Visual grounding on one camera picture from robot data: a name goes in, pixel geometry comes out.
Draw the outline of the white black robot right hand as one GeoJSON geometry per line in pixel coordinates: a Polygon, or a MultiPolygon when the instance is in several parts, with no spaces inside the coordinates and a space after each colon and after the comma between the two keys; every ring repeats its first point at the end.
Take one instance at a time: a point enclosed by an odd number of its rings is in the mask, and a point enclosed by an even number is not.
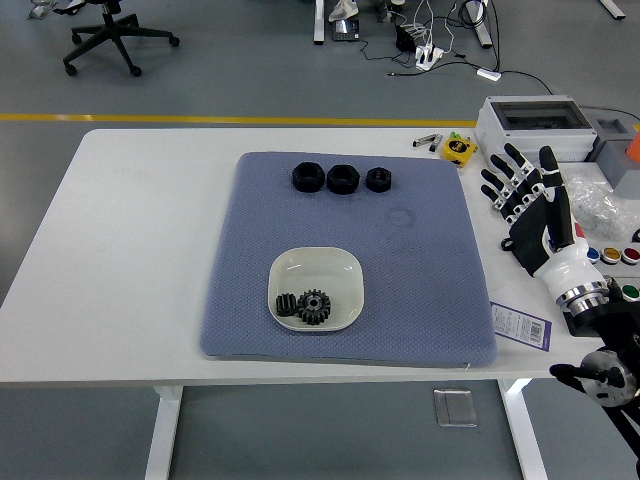
{"type": "Polygon", "coordinates": [[[481,171],[481,191],[508,224],[510,251],[519,264],[565,310],[582,295],[605,295],[606,281],[587,258],[589,245],[572,215],[552,148],[540,148],[538,166],[510,143],[504,151],[512,162],[493,154],[498,171],[481,171]]]}

